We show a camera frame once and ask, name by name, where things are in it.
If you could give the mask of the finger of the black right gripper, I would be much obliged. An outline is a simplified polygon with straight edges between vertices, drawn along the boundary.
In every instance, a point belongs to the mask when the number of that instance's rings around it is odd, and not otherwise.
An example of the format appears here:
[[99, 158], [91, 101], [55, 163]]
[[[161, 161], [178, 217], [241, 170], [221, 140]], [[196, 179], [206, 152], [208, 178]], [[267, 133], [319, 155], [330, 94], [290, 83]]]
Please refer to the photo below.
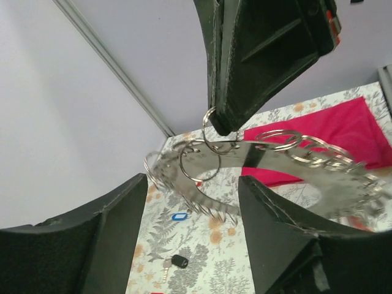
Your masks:
[[206, 51], [208, 106], [214, 107], [221, 67], [222, 3], [214, 0], [194, 0], [194, 5]]
[[214, 127], [237, 131], [279, 91], [331, 53], [334, 1], [219, 1], [214, 24]]

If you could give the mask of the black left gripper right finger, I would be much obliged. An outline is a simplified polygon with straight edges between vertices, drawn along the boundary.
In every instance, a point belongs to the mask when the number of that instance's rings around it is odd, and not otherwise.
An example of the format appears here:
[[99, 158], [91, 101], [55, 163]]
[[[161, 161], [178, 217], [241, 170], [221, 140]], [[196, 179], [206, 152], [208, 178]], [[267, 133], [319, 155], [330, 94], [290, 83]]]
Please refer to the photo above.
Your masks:
[[391, 292], [391, 232], [330, 221], [251, 176], [238, 198], [257, 293]]

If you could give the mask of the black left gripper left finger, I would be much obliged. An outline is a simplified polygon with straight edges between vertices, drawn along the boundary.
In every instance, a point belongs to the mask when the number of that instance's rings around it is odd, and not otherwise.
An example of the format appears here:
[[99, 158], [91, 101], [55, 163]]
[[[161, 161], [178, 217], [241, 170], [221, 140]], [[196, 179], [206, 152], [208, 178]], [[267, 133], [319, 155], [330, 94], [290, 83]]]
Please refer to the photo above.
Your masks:
[[37, 225], [1, 230], [2, 293], [124, 293], [148, 191], [137, 174]]

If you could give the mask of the black car key fob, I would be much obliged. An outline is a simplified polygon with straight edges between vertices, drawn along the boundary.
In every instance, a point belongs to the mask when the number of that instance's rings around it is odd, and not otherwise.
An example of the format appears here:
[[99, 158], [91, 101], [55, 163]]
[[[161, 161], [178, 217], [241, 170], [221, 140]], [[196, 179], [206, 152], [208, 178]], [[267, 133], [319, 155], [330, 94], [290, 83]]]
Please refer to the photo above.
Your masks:
[[177, 266], [178, 268], [184, 269], [188, 266], [189, 260], [185, 257], [182, 257], [178, 254], [172, 255], [171, 257], [168, 257], [164, 260], [163, 262], [163, 276], [162, 276], [162, 281], [161, 283], [164, 284], [167, 280], [168, 277], [168, 272], [169, 269], [172, 265]]

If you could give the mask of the blue key tag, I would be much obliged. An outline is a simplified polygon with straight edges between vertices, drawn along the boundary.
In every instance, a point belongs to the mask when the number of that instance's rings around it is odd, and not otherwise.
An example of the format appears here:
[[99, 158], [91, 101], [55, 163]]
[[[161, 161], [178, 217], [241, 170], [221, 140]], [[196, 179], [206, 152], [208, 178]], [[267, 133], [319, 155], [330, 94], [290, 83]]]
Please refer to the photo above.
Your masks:
[[188, 218], [187, 213], [174, 213], [171, 217], [173, 221], [184, 221]]

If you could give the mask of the large silver keyring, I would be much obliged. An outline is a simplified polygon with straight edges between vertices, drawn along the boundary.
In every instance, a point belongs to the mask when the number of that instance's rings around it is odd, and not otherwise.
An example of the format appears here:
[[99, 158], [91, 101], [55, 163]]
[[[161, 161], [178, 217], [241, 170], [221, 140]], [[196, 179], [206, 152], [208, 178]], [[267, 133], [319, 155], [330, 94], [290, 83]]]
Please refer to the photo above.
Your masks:
[[269, 130], [253, 140], [184, 140], [156, 154], [147, 167], [149, 179], [159, 189], [169, 189], [188, 207], [221, 220], [235, 221], [238, 206], [222, 202], [200, 190], [226, 168], [242, 168], [268, 187], [301, 181], [319, 190], [309, 211], [331, 220], [346, 219], [365, 229], [367, 217], [377, 217], [391, 197], [391, 184], [371, 173], [371, 168], [391, 163], [391, 146], [368, 147], [358, 141], [350, 150], [295, 130]]

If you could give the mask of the floral table mat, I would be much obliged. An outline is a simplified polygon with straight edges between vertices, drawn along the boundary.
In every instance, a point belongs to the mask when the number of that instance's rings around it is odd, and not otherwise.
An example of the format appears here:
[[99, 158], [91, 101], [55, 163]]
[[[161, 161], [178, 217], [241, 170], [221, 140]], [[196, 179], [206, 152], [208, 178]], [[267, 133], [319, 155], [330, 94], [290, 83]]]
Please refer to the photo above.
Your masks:
[[[258, 113], [245, 128], [298, 118], [358, 97], [364, 97], [390, 140], [391, 116], [378, 82]], [[186, 208], [180, 196], [149, 183], [127, 293], [253, 293], [243, 226], [194, 213], [184, 221], [172, 220]], [[172, 265], [162, 284], [163, 262], [175, 254], [187, 258], [188, 266]]]

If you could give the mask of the red cloth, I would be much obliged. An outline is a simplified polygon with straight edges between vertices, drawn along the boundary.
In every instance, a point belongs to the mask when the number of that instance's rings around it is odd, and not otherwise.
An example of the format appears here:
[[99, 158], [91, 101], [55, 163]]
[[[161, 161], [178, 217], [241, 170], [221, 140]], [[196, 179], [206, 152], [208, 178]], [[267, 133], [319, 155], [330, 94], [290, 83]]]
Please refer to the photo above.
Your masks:
[[347, 150], [367, 169], [391, 166], [391, 146], [368, 108], [364, 97], [311, 114], [279, 121], [244, 131], [245, 140], [254, 140], [260, 133], [296, 130]]

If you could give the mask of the right aluminium frame post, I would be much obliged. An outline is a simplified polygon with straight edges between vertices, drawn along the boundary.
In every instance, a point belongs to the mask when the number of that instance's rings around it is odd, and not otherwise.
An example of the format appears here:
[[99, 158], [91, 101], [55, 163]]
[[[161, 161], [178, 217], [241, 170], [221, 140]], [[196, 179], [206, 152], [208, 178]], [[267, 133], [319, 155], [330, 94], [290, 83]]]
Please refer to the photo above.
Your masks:
[[113, 72], [116, 78], [122, 83], [130, 95], [137, 101], [141, 108], [148, 114], [157, 127], [168, 138], [175, 136], [175, 132], [168, 122], [160, 114], [153, 103], [142, 93], [137, 85], [132, 81], [130, 75], [123, 66], [116, 60], [113, 53], [107, 48], [102, 39], [98, 36], [87, 19], [77, 9], [72, 1], [53, 1], [64, 16], [72, 23], [80, 35], [87, 41], [90, 47], [96, 52], [106, 66]]

